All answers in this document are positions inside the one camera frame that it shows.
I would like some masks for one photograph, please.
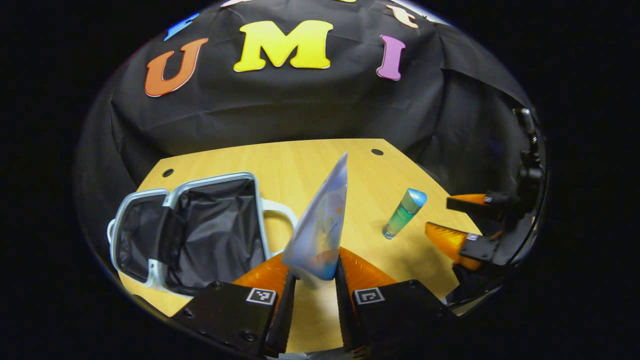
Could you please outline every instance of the blue letter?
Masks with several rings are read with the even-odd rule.
[[[167,39],[169,39],[170,37],[180,32],[180,30],[191,25],[191,22],[193,21],[193,19],[197,18],[199,14],[200,13],[195,13],[192,16],[189,16],[186,20],[180,21],[176,25],[173,25],[172,27],[170,27],[169,30],[166,32],[166,38],[164,38],[163,41],[167,41]]]

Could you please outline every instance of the black fabric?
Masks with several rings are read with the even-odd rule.
[[[145,44],[87,118],[74,191],[85,235],[105,263],[109,219],[168,156],[264,142],[384,138],[450,194],[513,189],[526,142],[510,107],[531,105],[502,64],[457,29],[417,14],[419,28],[410,28],[382,0],[220,3],[167,41],[162,31]],[[262,70],[235,72],[244,42],[239,28],[262,20],[285,34],[304,20],[333,24],[326,39],[330,68],[295,69],[289,60],[276,68],[266,60]],[[376,75],[382,34],[406,44],[399,81]],[[180,67],[179,49],[204,37],[209,41],[191,79],[169,94],[147,96],[147,64],[175,51],[164,71],[170,78]]]
[[[218,280],[233,282],[264,262],[255,183],[240,179],[191,189],[176,214],[186,221],[177,267],[167,288],[194,295]]]
[[[185,226],[186,221],[180,214],[171,208],[163,207],[161,225],[156,230],[156,251],[152,259],[170,267],[177,267]]]
[[[148,261],[156,251],[156,234],[162,217],[164,195],[133,200],[125,209],[115,234],[116,262],[122,272],[145,282]]]

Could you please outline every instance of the letter i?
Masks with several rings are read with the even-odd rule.
[[[385,54],[382,58],[382,66],[376,73],[379,77],[391,80],[400,80],[400,53],[406,46],[404,42],[386,35],[380,35],[382,41],[385,42]]]

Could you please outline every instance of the screw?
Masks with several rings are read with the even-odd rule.
[[[258,337],[255,334],[252,334],[250,332],[243,332],[242,333],[242,339],[244,339],[245,341],[249,341],[250,343],[253,343]]]
[[[188,318],[192,318],[192,317],[193,317],[193,314],[192,314],[192,313],[191,313],[191,311],[190,311],[189,309],[187,309],[187,308],[182,309],[182,310],[181,310],[181,313],[182,313],[184,316],[188,317]]]

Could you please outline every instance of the black background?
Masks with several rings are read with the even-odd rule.
[[[9,358],[221,357],[117,292],[84,242],[70,201],[74,147],[99,88],[148,39],[208,4],[10,5]],[[633,238],[618,206],[637,195],[622,183],[637,163],[637,92],[625,85],[637,67],[631,61],[637,40],[625,38],[634,9],[584,1],[427,6],[471,34],[521,82],[538,108],[553,171],[550,220],[539,246],[522,274],[451,339],[450,355],[630,356],[621,344],[626,316],[617,309],[630,298],[634,276],[611,270],[625,262],[625,236]],[[593,221],[606,215],[606,223]]]

